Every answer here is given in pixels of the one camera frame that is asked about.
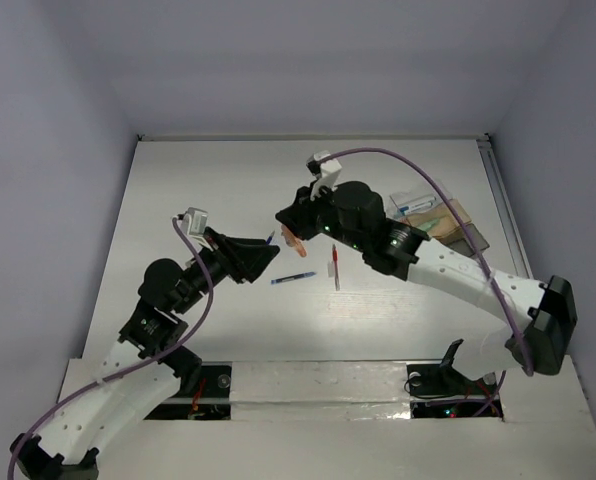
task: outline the orange object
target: orange object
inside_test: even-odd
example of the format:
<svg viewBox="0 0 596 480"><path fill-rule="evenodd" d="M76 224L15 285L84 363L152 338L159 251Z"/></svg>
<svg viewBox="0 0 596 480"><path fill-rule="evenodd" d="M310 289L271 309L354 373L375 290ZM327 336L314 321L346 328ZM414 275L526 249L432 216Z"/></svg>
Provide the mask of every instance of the orange object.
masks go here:
<svg viewBox="0 0 596 480"><path fill-rule="evenodd" d="M191 412L190 415L193 415L194 413L196 413L198 411L198 400L200 400L200 397L202 397L202 392L205 389L205 384L207 383L207 379L203 378L200 381L200 385L198 386L198 391L196 392L196 394L194 395L194 398L191 401Z"/></svg>
<svg viewBox="0 0 596 480"><path fill-rule="evenodd" d="M300 239L296 237L293 233L291 233L291 230L289 230L284 225L281 225L280 231L282 233L282 236L285 237L285 243L288 246L296 250L296 252L298 252L298 255L300 255L301 257L304 258L307 256L307 250L305 250L305 247L303 247Z"/></svg>
<svg viewBox="0 0 596 480"><path fill-rule="evenodd" d="M336 291L340 290L340 277L338 276L338 250L336 250L336 244L331 246L331 257L334 263L334 285Z"/></svg>

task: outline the metal frame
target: metal frame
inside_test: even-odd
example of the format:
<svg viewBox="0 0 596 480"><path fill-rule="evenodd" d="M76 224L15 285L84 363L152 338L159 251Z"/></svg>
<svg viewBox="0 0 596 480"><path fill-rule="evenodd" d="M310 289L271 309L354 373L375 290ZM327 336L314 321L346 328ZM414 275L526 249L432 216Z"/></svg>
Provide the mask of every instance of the metal frame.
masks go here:
<svg viewBox="0 0 596 480"><path fill-rule="evenodd" d="M507 191L505 190L505 185L502 181L502 176L500 175L500 169L496 162L496 156L494 155L493 148L489 142L489 136L486 136L486 139L477 140L476 144L478 145L478 151L480 152L480 157L482 158L482 163L485 167L487 178L489 179L491 193L494 196L496 209L500 215L502 229L507 238L511 258L516 267L516 273L527 278L533 278L529 260L527 259L527 253L525 252L525 247L520 239L518 225L516 224L516 219L511 211Z"/></svg>
<svg viewBox="0 0 596 480"><path fill-rule="evenodd" d="M487 134L233 134L233 135L138 135L141 142L274 142L274 141L296 141L296 140L489 140Z"/></svg>

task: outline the pen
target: pen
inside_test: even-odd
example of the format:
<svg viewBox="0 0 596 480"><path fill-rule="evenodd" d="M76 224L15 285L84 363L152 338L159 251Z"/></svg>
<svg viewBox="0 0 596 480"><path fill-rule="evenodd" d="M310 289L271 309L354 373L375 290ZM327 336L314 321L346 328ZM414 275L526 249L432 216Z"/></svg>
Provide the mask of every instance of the pen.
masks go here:
<svg viewBox="0 0 596 480"><path fill-rule="evenodd" d="M301 278L313 277L315 274L316 272L297 273L296 275L289 275L288 277L282 277L272 280L271 284L276 285L277 283L292 282L294 280L300 280Z"/></svg>
<svg viewBox="0 0 596 480"><path fill-rule="evenodd" d="M399 210L403 215L411 215L412 213L416 213L419 210L425 210L427 208L433 207L435 201L435 196L427 195L426 197L415 200L415 203L410 203L409 205L400 207Z"/></svg>
<svg viewBox="0 0 596 480"><path fill-rule="evenodd" d="M336 285L336 291L338 291L340 290L340 277L338 276L338 250L336 250L335 243L331 247L331 256L334 261L334 285Z"/></svg>

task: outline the white platform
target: white platform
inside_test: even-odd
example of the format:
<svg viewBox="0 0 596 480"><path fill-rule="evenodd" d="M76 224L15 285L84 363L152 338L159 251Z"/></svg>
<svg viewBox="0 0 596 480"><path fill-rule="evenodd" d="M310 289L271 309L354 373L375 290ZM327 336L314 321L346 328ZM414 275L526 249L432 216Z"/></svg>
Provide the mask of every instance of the white platform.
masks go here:
<svg viewBox="0 0 596 480"><path fill-rule="evenodd" d="M144 421L100 457L99 480L596 480L596 429L569 359L556 377L510 371L505 422L410 420L394 369L365 362L356 368L366 384L350 389L352 378L337 372L328 387L329 363L317 372L300 362L235 366L234 420ZM270 381L278 373L280 392ZM87 362L72 360L62 395L90 380ZM377 408L360 415L368 403Z"/></svg>
<svg viewBox="0 0 596 480"><path fill-rule="evenodd" d="M313 177L314 152L357 147L357 141L139 143L129 176L84 358L102 358L138 300L149 263L190 258L170 226L189 206L209 211L221 233L266 238L274 214L291 204ZM440 178L491 244L496 268L515 273L491 187L473 140L379 141ZM340 181L362 180L387 197L421 181L400 162L380 155L342 160ZM283 248L253 285L225 280L209 320L189 347L206 361L393 360L438 358L457 338L484 336L500 323L440 292L368 268L339 248L342 289L327 278L331 240L316 237L299 258ZM315 270L316 277L271 286L273 278ZM194 322L199 309L186 318Z"/></svg>
<svg viewBox="0 0 596 480"><path fill-rule="evenodd" d="M369 143L396 150L440 178L491 244L487 260L515 272L473 140L141 142L85 353L70 363L63 394L89 380L87 365L103 357L129 318L146 266L161 257L181 264L189 258L171 231L172 215L196 206L209 211L209 224L219 232L264 238L278 228L274 213L311 180L304 166L311 154ZM362 180L385 197L420 181L387 157L362 155L342 164L341 181ZM373 272L349 249L339 249L342 289L335 292L326 275L330 249L326 238L307 244L306 259L283 248L254 285L225 280L207 323L188 347L205 361L438 358L456 338L482 336L500 325L439 292ZM319 275L269 284L308 270ZM187 321L193 323L199 311L200 306L192 309ZM336 421L318 415L305 420L302 413L300 421L291 415L272 415L271 421L267 414L225 422L146 421L101 458L100 480L596 480L596 430L569 361L553 378L511 372L502 401L505 423Z"/></svg>

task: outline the gray wall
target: gray wall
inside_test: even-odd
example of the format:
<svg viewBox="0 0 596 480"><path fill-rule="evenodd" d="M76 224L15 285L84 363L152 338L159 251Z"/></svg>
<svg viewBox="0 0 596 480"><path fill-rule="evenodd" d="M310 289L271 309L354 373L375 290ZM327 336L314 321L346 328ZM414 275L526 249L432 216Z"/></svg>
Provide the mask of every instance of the gray wall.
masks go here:
<svg viewBox="0 0 596 480"><path fill-rule="evenodd" d="M482 133L567 0L67 2L140 133Z"/></svg>
<svg viewBox="0 0 596 480"><path fill-rule="evenodd" d="M572 352L596 420L596 1L572 5L494 145L538 277L575 288Z"/></svg>
<svg viewBox="0 0 596 480"><path fill-rule="evenodd" d="M0 0L0 478L80 352L135 147L100 68L53 20Z"/></svg>

